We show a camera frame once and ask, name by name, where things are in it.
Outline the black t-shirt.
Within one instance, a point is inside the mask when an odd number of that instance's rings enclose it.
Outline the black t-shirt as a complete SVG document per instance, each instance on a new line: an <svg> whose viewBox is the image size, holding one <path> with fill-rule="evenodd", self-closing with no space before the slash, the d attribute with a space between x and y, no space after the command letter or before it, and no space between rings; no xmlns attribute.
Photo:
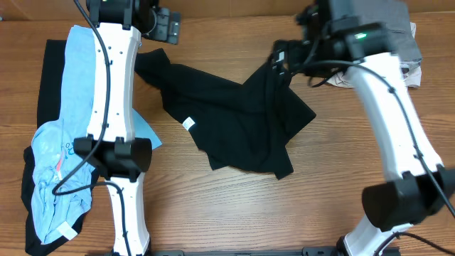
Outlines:
<svg viewBox="0 0 455 256"><path fill-rule="evenodd" d="M214 170L293 173L287 143L316 113L296 95L289 71L267 60L243 84L172 63L159 48L136 57L135 71L160 89L163 108L191 134Z"/></svg>

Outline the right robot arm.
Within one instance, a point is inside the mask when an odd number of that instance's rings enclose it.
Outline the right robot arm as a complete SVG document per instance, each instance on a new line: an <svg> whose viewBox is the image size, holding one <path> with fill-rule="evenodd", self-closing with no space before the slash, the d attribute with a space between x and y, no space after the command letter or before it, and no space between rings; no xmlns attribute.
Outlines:
<svg viewBox="0 0 455 256"><path fill-rule="evenodd" d="M383 23L362 24L351 1L315 1L296 22L301 41L277 41L274 57L292 75L330 78L343 72L362 100L380 147L385 182L364 188L365 212L336 245L305 255L398 255L393 240L450 208L454 172L444 167L421 126L400 58Z"/></svg>

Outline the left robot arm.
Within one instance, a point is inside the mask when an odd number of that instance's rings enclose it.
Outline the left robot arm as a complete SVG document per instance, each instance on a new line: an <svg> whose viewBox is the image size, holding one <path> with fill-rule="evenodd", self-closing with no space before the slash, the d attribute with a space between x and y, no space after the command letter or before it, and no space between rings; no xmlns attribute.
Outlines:
<svg viewBox="0 0 455 256"><path fill-rule="evenodd" d="M134 66L142 39L176 45L179 12L157 1L87 1L82 14L95 37L95 86L86 135L75 153L94 166L109 191L115 239L111 255L150 255L143 186L152 142L136 133Z"/></svg>

